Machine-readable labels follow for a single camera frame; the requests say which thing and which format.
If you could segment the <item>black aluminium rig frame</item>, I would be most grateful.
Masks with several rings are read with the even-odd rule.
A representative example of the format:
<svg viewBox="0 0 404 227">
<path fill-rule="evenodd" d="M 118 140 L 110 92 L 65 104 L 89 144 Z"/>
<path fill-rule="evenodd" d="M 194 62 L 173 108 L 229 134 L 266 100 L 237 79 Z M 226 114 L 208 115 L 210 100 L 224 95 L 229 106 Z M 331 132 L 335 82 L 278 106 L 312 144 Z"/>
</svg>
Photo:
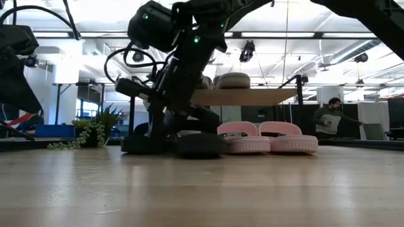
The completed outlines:
<svg viewBox="0 0 404 227">
<path fill-rule="evenodd" d="M 82 38 L 125 39 L 126 32 L 83 32 Z M 227 32 L 226 39 L 291 39 L 291 40 L 382 40 L 369 32 Z"/>
</svg>

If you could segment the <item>black monitor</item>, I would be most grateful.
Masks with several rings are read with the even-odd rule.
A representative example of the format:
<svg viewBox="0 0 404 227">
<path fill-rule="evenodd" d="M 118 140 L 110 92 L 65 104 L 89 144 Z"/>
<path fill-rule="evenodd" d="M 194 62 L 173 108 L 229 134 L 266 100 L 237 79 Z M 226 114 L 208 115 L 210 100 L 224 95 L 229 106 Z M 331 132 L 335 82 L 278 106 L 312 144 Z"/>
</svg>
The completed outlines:
<svg viewBox="0 0 404 227">
<path fill-rule="evenodd" d="M 388 112 L 390 128 L 404 127 L 404 98 L 389 98 Z"/>
</svg>

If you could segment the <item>pink rubber slide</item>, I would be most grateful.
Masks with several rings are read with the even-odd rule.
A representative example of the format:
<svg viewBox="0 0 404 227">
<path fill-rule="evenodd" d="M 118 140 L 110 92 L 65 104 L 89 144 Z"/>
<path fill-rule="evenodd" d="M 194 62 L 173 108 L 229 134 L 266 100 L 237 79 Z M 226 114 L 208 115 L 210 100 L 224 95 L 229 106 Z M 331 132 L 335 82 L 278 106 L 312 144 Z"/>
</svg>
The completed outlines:
<svg viewBox="0 0 404 227">
<path fill-rule="evenodd" d="M 269 153 L 270 139 L 259 136 L 255 124 L 247 121 L 227 122 L 217 128 L 227 145 L 227 154 Z"/>
<path fill-rule="evenodd" d="M 316 153 L 318 139 L 303 135 L 299 126 L 289 122 L 267 121 L 260 123 L 258 134 L 270 138 L 271 152 Z"/>
</svg>

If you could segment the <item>green trailing potted plant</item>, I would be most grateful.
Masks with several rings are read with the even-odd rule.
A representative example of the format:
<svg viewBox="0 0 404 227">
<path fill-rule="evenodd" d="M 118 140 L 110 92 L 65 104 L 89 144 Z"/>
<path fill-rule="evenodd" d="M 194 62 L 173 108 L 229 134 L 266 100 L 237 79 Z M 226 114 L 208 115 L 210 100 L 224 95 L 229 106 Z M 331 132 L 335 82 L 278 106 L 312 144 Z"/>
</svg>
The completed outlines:
<svg viewBox="0 0 404 227">
<path fill-rule="evenodd" d="M 112 128 L 119 122 L 121 110 L 111 109 L 112 105 L 97 112 L 93 119 L 73 120 L 72 124 L 78 135 L 74 141 L 48 144 L 48 149 L 78 149 L 78 148 L 102 148 L 111 135 Z"/>
</svg>

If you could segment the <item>black-legged high table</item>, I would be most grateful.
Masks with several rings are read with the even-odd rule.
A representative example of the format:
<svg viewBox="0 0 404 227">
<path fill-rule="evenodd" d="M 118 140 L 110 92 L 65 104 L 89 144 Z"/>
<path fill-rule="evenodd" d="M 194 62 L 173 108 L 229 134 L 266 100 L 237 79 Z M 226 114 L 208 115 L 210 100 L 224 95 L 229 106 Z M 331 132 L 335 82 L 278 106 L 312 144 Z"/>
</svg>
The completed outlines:
<svg viewBox="0 0 404 227">
<path fill-rule="evenodd" d="M 104 108 L 105 89 L 107 83 L 98 83 L 94 81 L 76 83 L 52 83 L 56 87 L 56 106 L 54 110 L 54 124 L 68 123 L 74 120 L 77 115 L 76 100 L 80 100 L 79 118 L 82 118 L 84 112 L 84 102 L 93 103 L 97 106 L 91 110 L 91 114 Z"/>
</svg>

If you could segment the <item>blue storage bin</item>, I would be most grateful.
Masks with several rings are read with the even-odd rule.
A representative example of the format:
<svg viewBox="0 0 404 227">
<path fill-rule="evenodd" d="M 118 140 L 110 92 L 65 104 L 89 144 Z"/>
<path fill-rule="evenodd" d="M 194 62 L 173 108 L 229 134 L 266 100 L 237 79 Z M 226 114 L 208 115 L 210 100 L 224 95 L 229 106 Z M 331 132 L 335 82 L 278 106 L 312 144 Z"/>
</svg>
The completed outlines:
<svg viewBox="0 0 404 227">
<path fill-rule="evenodd" d="M 73 125 L 37 125 L 35 137 L 73 138 L 75 126 Z"/>
</svg>

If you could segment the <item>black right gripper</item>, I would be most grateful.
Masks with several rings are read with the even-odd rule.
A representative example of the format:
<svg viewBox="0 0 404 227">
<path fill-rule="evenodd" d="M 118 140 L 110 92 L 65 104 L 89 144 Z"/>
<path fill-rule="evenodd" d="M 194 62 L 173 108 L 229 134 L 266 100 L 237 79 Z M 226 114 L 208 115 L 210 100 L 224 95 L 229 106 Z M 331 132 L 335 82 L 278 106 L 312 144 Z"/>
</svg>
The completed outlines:
<svg viewBox="0 0 404 227">
<path fill-rule="evenodd" d="M 164 141 L 164 109 L 170 105 L 187 105 L 201 80 L 201 75 L 215 49 L 227 50 L 223 34 L 207 37 L 196 32 L 185 33 L 179 40 L 174 56 L 163 73 L 151 98 L 148 137 Z M 169 110 L 169 135 L 177 134 L 187 122 L 188 114 Z"/>
</svg>

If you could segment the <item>black divider panel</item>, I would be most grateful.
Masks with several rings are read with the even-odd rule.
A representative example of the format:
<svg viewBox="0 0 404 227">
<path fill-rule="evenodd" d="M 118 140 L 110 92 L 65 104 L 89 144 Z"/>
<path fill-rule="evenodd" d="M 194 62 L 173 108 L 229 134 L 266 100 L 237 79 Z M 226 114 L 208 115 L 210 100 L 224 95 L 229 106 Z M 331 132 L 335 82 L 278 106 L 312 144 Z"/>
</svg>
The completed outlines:
<svg viewBox="0 0 404 227">
<path fill-rule="evenodd" d="M 318 104 L 304 104 L 302 110 L 298 105 L 277 106 L 242 106 L 243 121 L 262 123 L 266 121 L 291 122 L 300 127 L 303 134 L 315 136 L 316 125 L 312 116 L 319 109 Z M 360 139 L 360 126 L 346 119 L 341 119 L 336 138 Z"/>
</svg>

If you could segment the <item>grey chair back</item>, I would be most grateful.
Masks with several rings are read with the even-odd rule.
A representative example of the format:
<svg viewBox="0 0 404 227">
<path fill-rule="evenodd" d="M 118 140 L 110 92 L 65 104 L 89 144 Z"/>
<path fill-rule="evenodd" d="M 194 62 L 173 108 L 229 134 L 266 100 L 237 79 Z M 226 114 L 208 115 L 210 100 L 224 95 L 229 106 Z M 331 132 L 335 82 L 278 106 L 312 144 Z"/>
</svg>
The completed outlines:
<svg viewBox="0 0 404 227">
<path fill-rule="evenodd" d="M 387 141 L 381 124 L 364 124 L 365 139 L 371 141 Z"/>
</svg>

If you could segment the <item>wooden shelf with black legs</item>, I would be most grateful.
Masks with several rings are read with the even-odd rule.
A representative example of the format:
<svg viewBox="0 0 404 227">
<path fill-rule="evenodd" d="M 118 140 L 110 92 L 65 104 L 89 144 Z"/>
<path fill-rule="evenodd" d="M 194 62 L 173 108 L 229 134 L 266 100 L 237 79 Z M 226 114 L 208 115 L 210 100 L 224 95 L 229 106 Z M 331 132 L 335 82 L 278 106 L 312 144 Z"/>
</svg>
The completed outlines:
<svg viewBox="0 0 404 227">
<path fill-rule="evenodd" d="M 146 102 L 151 102 L 151 98 L 157 94 L 155 89 L 150 96 L 146 97 Z M 189 103 L 183 107 L 170 105 L 164 109 L 163 133 L 169 135 L 169 110 L 175 112 L 187 113 L 188 119 L 196 116 L 195 105 L 201 105 L 206 108 L 210 106 L 273 106 L 285 101 L 286 99 L 297 96 L 302 98 L 301 76 L 295 75 L 277 89 L 213 89 L 213 90 L 195 90 Z"/>
</svg>

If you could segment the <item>grey rubber slide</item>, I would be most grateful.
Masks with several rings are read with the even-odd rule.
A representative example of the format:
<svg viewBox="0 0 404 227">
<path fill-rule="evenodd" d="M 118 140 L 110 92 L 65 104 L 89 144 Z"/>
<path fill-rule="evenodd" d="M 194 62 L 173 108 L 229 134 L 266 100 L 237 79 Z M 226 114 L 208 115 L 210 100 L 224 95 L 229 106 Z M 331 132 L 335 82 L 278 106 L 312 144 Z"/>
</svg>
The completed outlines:
<svg viewBox="0 0 404 227">
<path fill-rule="evenodd" d="M 208 76 L 201 76 L 199 84 L 196 86 L 197 90 L 210 90 L 213 87 L 213 82 Z"/>
<path fill-rule="evenodd" d="M 246 73 L 226 73 L 215 83 L 216 89 L 249 89 L 250 77 Z"/>
</svg>

